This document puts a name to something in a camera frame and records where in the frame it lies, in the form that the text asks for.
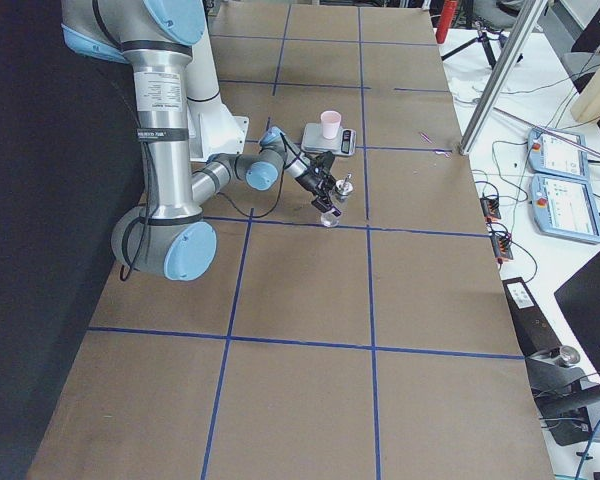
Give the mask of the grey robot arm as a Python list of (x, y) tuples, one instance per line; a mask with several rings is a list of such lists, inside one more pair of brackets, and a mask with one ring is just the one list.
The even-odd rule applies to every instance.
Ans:
[(278, 128), (257, 153), (244, 152), (248, 121), (222, 101), (201, 2), (66, 1), (62, 29), (74, 52), (133, 70), (146, 199), (112, 233), (122, 279), (137, 271), (173, 281), (203, 275), (217, 236), (202, 207), (232, 181), (265, 191), (290, 176), (315, 208), (339, 214), (332, 154), (307, 155)]

